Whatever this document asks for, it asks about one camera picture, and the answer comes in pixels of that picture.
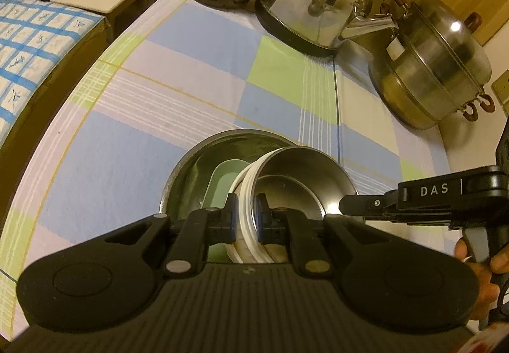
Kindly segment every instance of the metal bowl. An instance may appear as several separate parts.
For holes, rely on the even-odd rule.
[[[213,135],[195,145],[177,163],[164,187],[159,212],[184,219],[201,207],[214,169],[230,159],[254,162],[277,148],[295,146],[288,139],[256,129],[235,129]]]
[[[255,178],[251,200],[265,194],[271,208],[296,208],[315,220],[340,214],[343,196],[357,195],[352,180],[336,161],[307,146],[275,152]]]

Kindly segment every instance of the wall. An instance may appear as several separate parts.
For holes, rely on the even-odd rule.
[[[491,84],[509,69],[508,47],[509,22],[484,46],[492,68],[492,78],[484,89],[495,100],[496,111],[488,114],[478,108],[479,120],[472,123],[456,113],[439,125],[452,171],[495,164],[495,148],[506,124],[506,116],[491,90]]]

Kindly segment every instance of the finger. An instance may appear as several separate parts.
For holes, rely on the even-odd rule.
[[[454,247],[454,257],[459,260],[464,260],[468,256],[468,248],[467,243],[465,243],[464,239],[458,240],[456,246]]]
[[[470,314],[471,320],[481,320],[488,316],[491,306],[498,299],[500,289],[496,284],[488,284],[479,293],[479,297],[475,302],[472,313]]]
[[[467,265],[472,269],[474,274],[478,277],[479,287],[484,288],[491,281],[491,270],[484,264],[468,262]]]
[[[491,269],[496,274],[509,273],[509,245],[502,248],[490,261]]]

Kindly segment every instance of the electrical outlet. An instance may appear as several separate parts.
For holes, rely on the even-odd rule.
[[[506,116],[509,116],[509,70],[506,70],[500,77],[491,84],[495,97],[502,105]]]

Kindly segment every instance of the electric kettle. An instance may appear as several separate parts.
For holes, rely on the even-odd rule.
[[[261,25],[287,45],[313,56],[335,53],[344,39],[397,29],[390,13],[366,17],[372,0],[256,0]]]

